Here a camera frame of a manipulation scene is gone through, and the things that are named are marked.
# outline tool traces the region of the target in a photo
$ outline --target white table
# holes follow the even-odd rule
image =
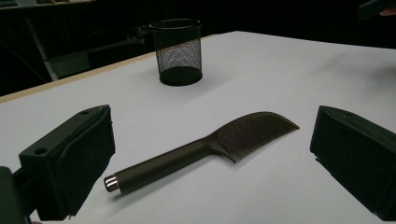
[[[110,105],[116,154],[64,223],[383,223],[309,151],[320,105],[396,132],[396,51],[231,32],[202,40],[204,78],[159,80],[154,53],[0,98],[0,164],[77,112]],[[300,126],[237,164],[208,156],[117,200],[103,178],[272,111]],[[36,213],[32,220],[38,220]]]

